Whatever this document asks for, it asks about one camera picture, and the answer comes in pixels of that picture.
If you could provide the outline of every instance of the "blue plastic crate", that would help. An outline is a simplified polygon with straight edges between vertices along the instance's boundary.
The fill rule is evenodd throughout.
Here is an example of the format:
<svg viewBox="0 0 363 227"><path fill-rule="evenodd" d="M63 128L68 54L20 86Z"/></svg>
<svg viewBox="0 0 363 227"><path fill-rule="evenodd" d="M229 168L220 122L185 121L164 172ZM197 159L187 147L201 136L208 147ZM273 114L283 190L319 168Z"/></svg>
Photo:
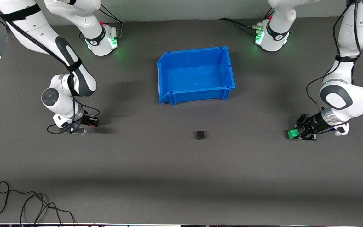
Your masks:
<svg viewBox="0 0 363 227"><path fill-rule="evenodd" d="M226 100L235 88L228 47L164 53L158 60L159 103Z"/></svg>

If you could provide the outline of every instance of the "green cube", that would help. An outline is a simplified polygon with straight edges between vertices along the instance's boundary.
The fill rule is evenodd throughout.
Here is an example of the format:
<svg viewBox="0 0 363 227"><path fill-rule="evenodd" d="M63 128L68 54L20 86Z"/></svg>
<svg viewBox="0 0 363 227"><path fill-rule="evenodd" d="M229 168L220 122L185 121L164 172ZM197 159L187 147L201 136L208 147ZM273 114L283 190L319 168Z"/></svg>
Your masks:
<svg viewBox="0 0 363 227"><path fill-rule="evenodd" d="M295 138L299 135L298 129L291 129L288 131L289 138Z"/></svg>

